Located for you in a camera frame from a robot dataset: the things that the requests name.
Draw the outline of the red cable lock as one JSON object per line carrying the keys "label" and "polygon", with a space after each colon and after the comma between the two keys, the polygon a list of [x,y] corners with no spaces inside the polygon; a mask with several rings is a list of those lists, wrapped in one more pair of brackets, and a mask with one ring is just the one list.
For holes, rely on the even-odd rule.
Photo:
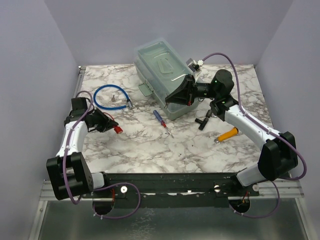
{"label": "red cable lock", "polygon": [[[110,117],[113,121],[115,121],[114,117],[112,115],[110,115],[109,113],[107,112],[103,112],[106,116]],[[117,133],[117,134],[121,134],[123,132],[122,128],[120,126],[114,126],[113,127],[114,131]]]}

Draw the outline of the small silver key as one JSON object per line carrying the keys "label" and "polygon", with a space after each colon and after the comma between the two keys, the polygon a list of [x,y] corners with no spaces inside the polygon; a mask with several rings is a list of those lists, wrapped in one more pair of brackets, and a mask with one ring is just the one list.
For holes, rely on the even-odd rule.
{"label": "small silver key", "polygon": [[116,98],[116,96],[115,95],[113,95],[112,97],[111,97],[111,99],[110,99],[110,103],[115,103],[117,101],[117,98]]}

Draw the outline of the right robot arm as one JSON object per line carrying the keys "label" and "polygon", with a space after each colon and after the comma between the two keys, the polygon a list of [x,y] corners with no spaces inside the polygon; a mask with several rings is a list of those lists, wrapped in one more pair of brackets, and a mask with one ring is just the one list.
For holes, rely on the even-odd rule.
{"label": "right robot arm", "polygon": [[191,106],[197,98],[211,99],[212,113],[256,144],[261,151],[258,162],[238,172],[230,183],[230,191],[241,196],[251,184],[274,181],[286,175],[298,165],[298,157],[294,136],[268,127],[245,111],[231,95],[234,85],[232,74],[225,69],[218,70],[210,83],[197,82],[188,74],[165,102]]}

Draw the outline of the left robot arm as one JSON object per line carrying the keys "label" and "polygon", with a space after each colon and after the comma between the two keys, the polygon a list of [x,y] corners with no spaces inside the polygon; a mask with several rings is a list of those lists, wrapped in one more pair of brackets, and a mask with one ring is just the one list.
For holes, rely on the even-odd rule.
{"label": "left robot arm", "polygon": [[90,132],[123,132],[113,118],[88,105],[87,98],[71,99],[71,111],[64,121],[64,137],[55,157],[46,162],[51,186],[57,200],[71,199],[95,192],[104,198],[111,185],[102,172],[91,173],[83,156],[85,137]]}

